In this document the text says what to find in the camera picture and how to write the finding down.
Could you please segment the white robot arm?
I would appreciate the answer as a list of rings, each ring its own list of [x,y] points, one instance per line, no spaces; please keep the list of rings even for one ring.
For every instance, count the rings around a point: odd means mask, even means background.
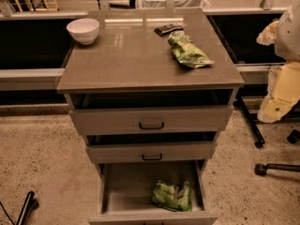
[[[273,44],[276,56],[284,60],[282,66],[269,70],[267,96],[258,112],[261,122],[274,123],[300,101],[300,0],[294,0],[278,21],[269,23],[256,41]]]

